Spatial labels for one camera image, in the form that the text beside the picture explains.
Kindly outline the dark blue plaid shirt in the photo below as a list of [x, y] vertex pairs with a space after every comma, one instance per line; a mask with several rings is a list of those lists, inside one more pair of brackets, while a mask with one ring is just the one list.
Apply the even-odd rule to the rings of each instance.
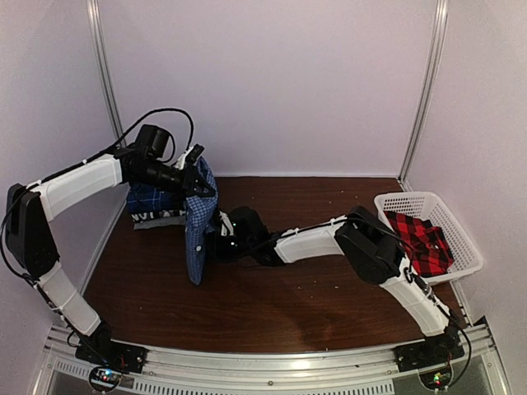
[[131, 183], [126, 207], [130, 214], [183, 210], [184, 199], [176, 193], [160, 190], [151, 185]]

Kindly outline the black grey printed shirt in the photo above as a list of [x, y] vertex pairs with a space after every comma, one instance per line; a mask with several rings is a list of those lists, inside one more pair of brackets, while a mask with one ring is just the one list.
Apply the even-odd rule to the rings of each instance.
[[157, 227], [184, 225], [185, 211], [163, 210], [132, 214], [133, 228], [135, 230], [149, 230]]

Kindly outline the blue small-check long sleeve shirt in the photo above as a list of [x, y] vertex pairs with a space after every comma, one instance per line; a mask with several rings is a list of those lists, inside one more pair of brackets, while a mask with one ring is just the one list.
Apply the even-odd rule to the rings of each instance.
[[209, 164], [204, 158], [197, 161], [198, 175], [210, 187], [210, 197], [187, 197], [185, 210], [185, 261], [189, 280], [199, 286], [203, 279], [206, 260], [205, 236], [214, 232], [213, 214], [217, 209], [217, 183]]

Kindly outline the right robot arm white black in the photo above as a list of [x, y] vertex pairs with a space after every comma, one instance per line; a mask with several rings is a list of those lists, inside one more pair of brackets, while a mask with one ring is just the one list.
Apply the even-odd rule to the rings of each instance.
[[413, 269], [403, 241], [363, 206], [325, 223], [272, 233], [257, 211], [238, 207], [220, 212], [219, 228], [205, 237], [214, 259], [232, 263], [251, 257], [265, 267], [282, 267], [308, 258], [344, 256], [365, 283], [390, 293], [417, 322], [422, 356], [433, 364], [461, 346], [455, 313]]

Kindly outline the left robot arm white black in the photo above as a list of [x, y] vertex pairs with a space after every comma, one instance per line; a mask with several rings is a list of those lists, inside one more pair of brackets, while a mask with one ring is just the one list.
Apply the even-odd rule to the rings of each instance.
[[25, 269], [21, 278], [35, 288], [86, 344], [100, 365], [118, 359], [110, 326], [86, 302], [63, 270], [50, 229], [58, 216], [97, 193], [120, 184], [145, 184], [183, 198], [185, 259], [189, 279], [203, 280], [205, 238], [214, 230], [217, 183], [209, 164], [186, 151], [174, 166], [137, 149], [118, 149], [73, 165], [30, 186], [14, 184], [2, 222], [4, 242]]

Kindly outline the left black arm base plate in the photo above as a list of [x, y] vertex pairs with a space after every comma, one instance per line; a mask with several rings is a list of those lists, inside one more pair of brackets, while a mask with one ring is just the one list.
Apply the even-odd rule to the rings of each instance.
[[122, 342], [110, 342], [108, 351], [93, 351], [81, 344], [75, 351], [75, 357], [93, 365], [102, 365], [128, 373], [140, 374], [147, 358], [147, 349]]

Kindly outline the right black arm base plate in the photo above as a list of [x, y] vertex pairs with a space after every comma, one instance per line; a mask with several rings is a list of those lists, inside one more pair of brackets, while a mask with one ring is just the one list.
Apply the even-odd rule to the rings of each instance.
[[435, 365], [447, 364], [464, 356], [461, 345], [447, 345], [444, 342], [416, 342], [394, 348], [394, 356], [399, 372], [425, 369]]

